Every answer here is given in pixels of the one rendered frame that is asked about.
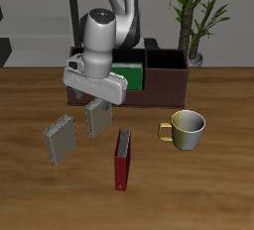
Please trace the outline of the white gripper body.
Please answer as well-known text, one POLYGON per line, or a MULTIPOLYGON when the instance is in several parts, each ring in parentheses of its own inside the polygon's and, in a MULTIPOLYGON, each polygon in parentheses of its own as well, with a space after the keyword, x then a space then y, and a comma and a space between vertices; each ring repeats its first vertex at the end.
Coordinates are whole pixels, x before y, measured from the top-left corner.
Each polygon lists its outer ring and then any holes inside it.
POLYGON ((63 71, 63 83, 78 91, 101 98, 120 105, 126 97, 128 81, 122 75, 109 72, 109 76, 102 79, 87 78, 66 67, 63 71))

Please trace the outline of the green pot plant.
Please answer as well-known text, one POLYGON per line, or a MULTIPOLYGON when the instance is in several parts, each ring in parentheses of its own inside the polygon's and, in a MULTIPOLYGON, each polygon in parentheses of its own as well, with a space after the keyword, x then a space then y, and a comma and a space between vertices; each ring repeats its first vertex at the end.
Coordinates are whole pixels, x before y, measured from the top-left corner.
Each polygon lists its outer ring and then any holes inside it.
POLYGON ((180 23, 178 49, 187 57, 189 67, 201 67, 203 56, 198 51, 200 39, 210 38, 210 29, 216 24, 229 20, 225 16, 227 4, 216 11, 213 10, 217 0, 170 0, 169 5, 177 13, 176 20, 180 23))

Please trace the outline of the dark brown desk caddy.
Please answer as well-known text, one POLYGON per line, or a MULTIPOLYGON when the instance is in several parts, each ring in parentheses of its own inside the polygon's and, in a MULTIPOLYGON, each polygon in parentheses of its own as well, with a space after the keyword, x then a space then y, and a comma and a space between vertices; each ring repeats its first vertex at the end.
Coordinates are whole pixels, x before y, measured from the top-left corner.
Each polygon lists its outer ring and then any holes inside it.
MULTIPOLYGON (((67 67, 81 74, 82 48, 72 48, 67 67)), ((143 86, 141 90, 126 89, 122 104, 115 106, 184 108, 189 68, 183 51, 163 49, 132 49, 113 51, 113 62, 141 62, 143 86)), ((75 89, 67 87, 68 105, 85 105, 95 96, 82 92, 75 98, 75 89)))

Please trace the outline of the yellow-grey book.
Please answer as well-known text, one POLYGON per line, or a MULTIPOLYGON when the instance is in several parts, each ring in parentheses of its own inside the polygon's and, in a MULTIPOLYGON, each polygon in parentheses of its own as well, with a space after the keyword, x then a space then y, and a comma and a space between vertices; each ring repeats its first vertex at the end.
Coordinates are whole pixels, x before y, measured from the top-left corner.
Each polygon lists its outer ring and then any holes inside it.
POLYGON ((77 145, 73 118, 64 114, 44 133, 50 163, 57 166, 77 145))
POLYGON ((103 99, 95 98, 85 106, 87 135, 94 139, 112 123, 112 104, 108 110, 103 110, 103 99))

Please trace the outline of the red book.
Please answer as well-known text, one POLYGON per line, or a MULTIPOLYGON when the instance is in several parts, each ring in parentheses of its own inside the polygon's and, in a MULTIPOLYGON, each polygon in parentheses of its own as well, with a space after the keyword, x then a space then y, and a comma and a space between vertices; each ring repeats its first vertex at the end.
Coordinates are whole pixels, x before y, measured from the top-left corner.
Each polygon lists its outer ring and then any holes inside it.
POLYGON ((130 159, 131 129, 120 128, 114 153, 115 189, 126 190, 130 159))

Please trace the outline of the green book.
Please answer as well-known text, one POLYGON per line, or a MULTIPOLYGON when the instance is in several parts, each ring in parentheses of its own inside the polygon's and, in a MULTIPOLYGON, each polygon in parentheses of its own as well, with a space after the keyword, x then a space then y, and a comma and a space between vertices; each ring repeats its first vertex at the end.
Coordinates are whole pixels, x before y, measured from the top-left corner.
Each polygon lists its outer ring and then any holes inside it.
POLYGON ((143 64, 141 62, 114 62, 111 71, 123 75, 128 81, 128 90, 141 90, 143 86, 143 64))

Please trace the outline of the yellow and white mug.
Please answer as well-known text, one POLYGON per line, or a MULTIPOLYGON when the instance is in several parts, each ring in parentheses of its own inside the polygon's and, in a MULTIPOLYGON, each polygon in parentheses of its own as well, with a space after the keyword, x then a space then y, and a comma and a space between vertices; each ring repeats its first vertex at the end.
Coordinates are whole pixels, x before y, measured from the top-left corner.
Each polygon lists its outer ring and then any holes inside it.
POLYGON ((181 110, 172 115, 170 123, 159 125, 158 137, 161 141, 173 142, 182 151, 190 151, 197 145, 204 127, 205 120, 199 113, 181 110), (164 128, 171 129, 171 137, 162 135, 164 128))

